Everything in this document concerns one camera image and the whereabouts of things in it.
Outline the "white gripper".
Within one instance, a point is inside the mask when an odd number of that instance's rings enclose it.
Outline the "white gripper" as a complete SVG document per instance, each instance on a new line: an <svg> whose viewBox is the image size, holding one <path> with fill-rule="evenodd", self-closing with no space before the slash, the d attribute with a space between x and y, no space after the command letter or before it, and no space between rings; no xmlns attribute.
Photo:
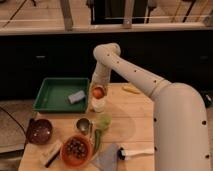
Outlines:
<svg viewBox="0 0 213 171"><path fill-rule="evenodd" d="M100 87L103 89L104 97L105 97L108 91L108 83L109 83L109 73L107 71L102 72L102 71L95 70L92 75L91 93L93 88Z"/></svg>

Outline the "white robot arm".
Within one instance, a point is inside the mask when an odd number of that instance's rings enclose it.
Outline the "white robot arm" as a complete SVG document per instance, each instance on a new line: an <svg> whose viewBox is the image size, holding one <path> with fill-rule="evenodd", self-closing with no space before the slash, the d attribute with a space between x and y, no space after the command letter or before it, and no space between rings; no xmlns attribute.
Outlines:
<svg viewBox="0 0 213 171"><path fill-rule="evenodd" d="M155 171L211 171L205 103L185 83L172 83L120 57L116 43L94 48L95 85L107 86L116 72L153 102Z"/></svg>

